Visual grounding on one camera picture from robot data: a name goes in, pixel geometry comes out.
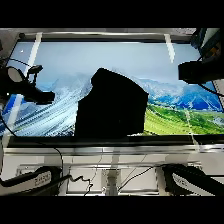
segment green grass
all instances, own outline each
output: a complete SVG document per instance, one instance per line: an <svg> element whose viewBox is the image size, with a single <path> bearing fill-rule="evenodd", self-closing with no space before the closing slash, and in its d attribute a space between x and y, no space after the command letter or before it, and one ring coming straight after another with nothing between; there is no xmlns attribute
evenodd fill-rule
<svg viewBox="0 0 224 224"><path fill-rule="evenodd" d="M223 113L195 110L188 112L190 125L184 110L148 105L143 135L187 135L191 130L194 134L224 134L224 126L212 122L217 117L224 119Z"/></svg>

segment display screen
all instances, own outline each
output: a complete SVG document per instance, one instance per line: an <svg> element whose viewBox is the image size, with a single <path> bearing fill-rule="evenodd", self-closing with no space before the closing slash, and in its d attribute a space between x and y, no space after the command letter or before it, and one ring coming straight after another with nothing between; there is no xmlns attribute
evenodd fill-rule
<svg viewBox="0 0 224 224"><path fill-rule="evenodd" d="M33 45L18 42L11 58L28 63ZM36 105L23 99L14 132L18 136L73 136L78 101L88 95L91 77L102 67L130 78L149 93L144 132L136 134L223 133L224 114L218 96L178 80L178 65L197 60L199 52L190 44L172 46L173 59L166 43L41 42L34 61L43 66L37 87L53 91L55 100L49 105ZM15 61L8 65L23 72L26 67ZM215 90L212 82L206 86ZM6 122L16 97L11 96L3 112ZM0 123L1 135L4 130Z"/></svg>

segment sky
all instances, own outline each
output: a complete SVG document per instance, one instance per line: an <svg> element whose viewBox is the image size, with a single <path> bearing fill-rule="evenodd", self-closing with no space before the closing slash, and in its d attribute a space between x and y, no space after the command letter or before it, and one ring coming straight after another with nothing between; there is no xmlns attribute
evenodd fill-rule
<svg viewBox="0 0 224 224"><path fill-rule="evenodd" d="M32 42L19 42L12 58L28 62ZM117 42L41 42L35 64L42 65L38 82L54 82L63 75L94 75L98 68L118 70L121 74L163 83L183 84L178 80L178 65L197 60L199 52L190 44L173 44L171 63L166 43ZM11 66L25 70L18 62Z"/></svg>

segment mountain landscape image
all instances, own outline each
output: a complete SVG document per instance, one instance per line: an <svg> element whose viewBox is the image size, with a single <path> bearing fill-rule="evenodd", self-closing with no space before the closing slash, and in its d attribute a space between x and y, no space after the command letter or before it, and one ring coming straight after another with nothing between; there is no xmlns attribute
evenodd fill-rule
<svg viewBox="0 0 224 224"><path fill-rule="evenodd" d="M172 85L150 79L130 77L149 93L142 135L222 134L224 114L218 97L198 85ZM35 105L23 100L14 125L19 136L72 136L78 101L91 91L91 76L63 76L52 85L38 87L53 91L55 100L49 105ZM214 90L211 82L206 86ZM8 105L13 105L15 96ZM7 121L10 108L4 111ZM0 134L4 127L0 124Z"/></svg>

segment television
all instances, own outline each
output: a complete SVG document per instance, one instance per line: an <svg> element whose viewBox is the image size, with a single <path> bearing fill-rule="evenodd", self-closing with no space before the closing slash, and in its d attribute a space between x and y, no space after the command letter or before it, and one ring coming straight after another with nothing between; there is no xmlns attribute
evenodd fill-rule
<svg viewBox="0 0 224 224"><path fill-rule="evenodd" d="M30 40L17 42L11 58L28 63L33 45L34 41ZM192 135L204 140L219 138L224 132L224 113L219 97L198 85L178 80L178 65L197 60L200 57L198 50L189 42L174 41L172 48L173 58L165 40L41 41L34 61L35 65L43 66L37 87L53 91L55 100L49 105L35 105L22 98L13 131L26 144L34 139L48 139L48 142L63 142L64 145L80 142L72 138L78 101L91 91L91 77L102 67L128 77L149 94L143 133L127 136L128 140L117 139L116 144L123 145L124 141L137 145L183 144L192 141ZM16 61L9 61L8 65L23 72L26 69ZM205 86L215 90L212 82ZM12 95L3 111L6 122L17 97ZM0 123L0 135L4 131L4 125Z"/></svg>

